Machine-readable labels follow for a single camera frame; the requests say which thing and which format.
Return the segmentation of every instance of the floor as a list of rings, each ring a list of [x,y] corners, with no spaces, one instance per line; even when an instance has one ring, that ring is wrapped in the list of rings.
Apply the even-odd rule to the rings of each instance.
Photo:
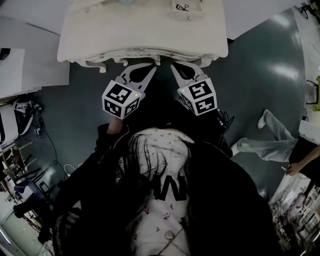
[[[157,70],[158,79],[176,87],[174,76],[165,59]],[[106,61],[107,72],[71,64],[70,85],[43,88],[35,95],[44,105],[43,119],[47,133],[55,144],[59,162],[77,167],[95,148],[97,127],[107,123],[102,110],[101,95],[111,79],[124,67]],[[213,62],[203,71],[209,75],[216,90],[218,107],[235,116],[226,133],[232,145],[241,137],[273,140],[267,128],[256,128],[263,110],[268,108],[298,135],[304,107],[304,56],[293,12],[288,10],[253,28],[229,46],[229,55]],[[31,151],[42,165],[53,162],[54,151],[48,137],[34,139]],[[258,189],[271,197],[284,172],[276,162],[265,162],[253,153],[239,153],[232,158],[253,178]],[[63,178],[63,172],[56,167]]]

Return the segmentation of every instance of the white shoe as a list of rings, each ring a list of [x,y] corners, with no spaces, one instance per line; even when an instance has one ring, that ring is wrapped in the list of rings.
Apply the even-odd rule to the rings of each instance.
[[[265,121],[265,117],[266,114],[269,112],[268,109],[265,109],[262,116],[260,117],[258,123],[256,124],[256,126],[258,127],[258,129],[262,129],[265,125],[266,125],[266,121]]]
[[[240,141],[241,139],[239,139],[235,144],[233,144],[233,146],[231,147],[232,150],[232,156],[234,157],[236,154],[238,154],[240,152],[238,146],[240,145]]]

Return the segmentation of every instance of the jeans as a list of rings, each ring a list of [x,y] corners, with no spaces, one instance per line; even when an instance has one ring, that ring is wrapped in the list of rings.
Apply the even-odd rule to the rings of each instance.
[[[240,152],[256,153],[265,161],[289,162],[298,139],[292,137],[285,126],[270,111],[264,116],[264,122],[273,132],[275,141],[242,138],[237,142],[237,149]]]

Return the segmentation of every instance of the person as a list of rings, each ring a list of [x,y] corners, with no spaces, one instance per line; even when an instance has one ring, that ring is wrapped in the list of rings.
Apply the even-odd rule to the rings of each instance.
[[[294,138],[268,109],[264,110],[258,120],[257,128],[262,129],[265,125],[273,132],[275,140],[241,138],[231,147],[233,155],[239,152],[256,153],[265,161],[289,163],[286,175],[294,176],[301,173],[311,179],[304,192],[305,203],[314,186],[320,186],[320,145],[301,136]]]
[[[267,202],[217,143],[216,114],[161,104],[152,87],[125,120],[98,127],[95,152],[60,189],[55,255],[280,254]]]

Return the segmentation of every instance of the hair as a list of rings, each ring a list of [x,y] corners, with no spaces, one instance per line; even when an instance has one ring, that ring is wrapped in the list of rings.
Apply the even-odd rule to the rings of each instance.
[[[82,189],[76,192],[81,206],[73,206],[78,201],[74,199],[65,210],[57,211],[60,205],[54,209],[52,240],[56,256],[101,252],[135,255],[133,234],[152,198],[153,173],[163,175],[167,167],[165,157],[152,165],[144,143],[147,172],[141,174],[140,139],[140,135],[129,141],[123,139],[121,145],[104,153],[96,166],[83,164],[82,172],[86,172],[89,183],[82,183]],[[183,227],[190,255],[280,254],[269,206],[250,176],[215,146],[201,141],[184,143],[188,157],[180,172],[187,183]],[[72,174],[65,186],[69,180],[69,184],[84,182],[77,175]],[[68,196],[63,189],[59,194]]]

